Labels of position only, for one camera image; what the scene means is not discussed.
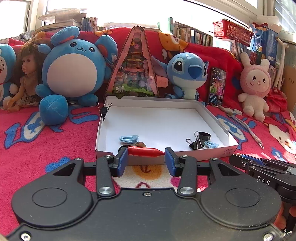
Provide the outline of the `person's hand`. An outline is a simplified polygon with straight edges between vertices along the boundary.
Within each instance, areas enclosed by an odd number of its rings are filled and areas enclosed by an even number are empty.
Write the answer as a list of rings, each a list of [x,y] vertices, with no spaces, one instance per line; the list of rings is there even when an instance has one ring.
[[[281,207],[280,207],[280,211],[274,221],[274,225],[281,230],[284,230],[286,227],[286,224],[287,224],[287,221],[286,221],[285,217],[283,216],[283,211],[284,211],[284,206],[282,203]]]

